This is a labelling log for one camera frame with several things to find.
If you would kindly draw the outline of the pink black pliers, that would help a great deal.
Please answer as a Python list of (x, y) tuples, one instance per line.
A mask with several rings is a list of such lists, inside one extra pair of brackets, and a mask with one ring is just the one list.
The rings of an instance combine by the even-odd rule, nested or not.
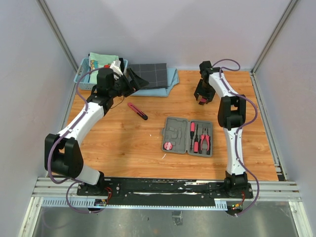
[(199, 141), (199, 151), (200, 154), (205, 152), (207, 155), (210, 154), (210, 136), (208, 134), (208, 128), (202, 129), (202, 135)]

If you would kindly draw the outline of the grey plastic tool case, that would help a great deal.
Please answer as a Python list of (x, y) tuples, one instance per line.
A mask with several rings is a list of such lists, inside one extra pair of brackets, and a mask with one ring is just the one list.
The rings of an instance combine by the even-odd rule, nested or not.
[[(194, 122), (196, 131), (194, 136), (190, 135), (190, 124)], [(208, 128), (210, 136), (210, 154), (205, 152), (202, 154), (193, 152), (194, 138), (198, 135), (198, 143), (202, 135), (202, 129)], [(173, 145), (172, 150), (167, 151), (163, 148), (165, 142), (171, 142)], [(198, 157), (210, 158), (213, 155), (213, 123), (204, 120), (188, 120), (185, 118), (167, 117), (165, 126), (162, 129), (162, 150), (169, 153), (176, 154), (189, 154)]]

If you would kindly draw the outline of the pink hex key set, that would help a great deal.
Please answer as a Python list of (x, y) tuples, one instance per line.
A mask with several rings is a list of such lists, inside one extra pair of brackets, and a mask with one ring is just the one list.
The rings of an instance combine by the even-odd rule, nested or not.
[(207, 100), (205, 98), (201, 98), (201, 100), (199, 101), (199, 105), (204, 105), (207, 102)]

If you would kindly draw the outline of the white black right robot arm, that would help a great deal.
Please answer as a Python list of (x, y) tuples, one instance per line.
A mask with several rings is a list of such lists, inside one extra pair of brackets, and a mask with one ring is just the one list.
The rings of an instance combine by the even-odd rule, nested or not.
[(242, 126), (246, 118), (246, 100), (239, 95), (227, 82), (223, 70), (214, 67), (210, 61), (199, 65), (201, 79), (198, 82), (194, 97), (200, 105), (208, 104), (215, 94), (220, 97), (218, 123), (223, 128), (226, 142), (228, 164), (224, 184), (214, 190), (223, 191), (228, 197), (234, 198), (247, 189), (248, 179), (242, 166)]

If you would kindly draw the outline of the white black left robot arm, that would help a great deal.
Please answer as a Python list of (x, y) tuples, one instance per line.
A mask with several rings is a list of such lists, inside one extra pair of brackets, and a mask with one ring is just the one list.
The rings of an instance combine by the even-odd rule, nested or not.
[(88, 189), (98, 196), (106, 190), (104, 173), (84, 164), (80, 145), (93, 126), (112, 108), (114, 98), (126, 98), (149, 82), (131, 68), (127, 69), (126, 75), (105, 67), (97, 68), (95, 72), (97, 84), (90, 96), (83, 99), (83, 109), (64, 129), (46, 136), (44, 167), (53, 183), (62, 183), (53, 177), (53, 173), (63, 175), (66, 180), (88, 185)]

